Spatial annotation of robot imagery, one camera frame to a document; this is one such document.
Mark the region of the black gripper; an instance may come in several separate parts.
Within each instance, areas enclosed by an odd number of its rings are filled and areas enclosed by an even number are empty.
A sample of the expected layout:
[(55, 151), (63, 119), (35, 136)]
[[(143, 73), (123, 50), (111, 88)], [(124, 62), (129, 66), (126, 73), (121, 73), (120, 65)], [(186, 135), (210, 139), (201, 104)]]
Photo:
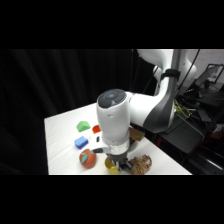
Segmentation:
[(120, 155), (112, 155), (108, 154), (108, 158), (112, 161), (114, 167), (121, 172), (122, 169), (124, 171), (130, 172), (133, 168), (133, 165), (128, 161), (127, 153), (123, 153)]

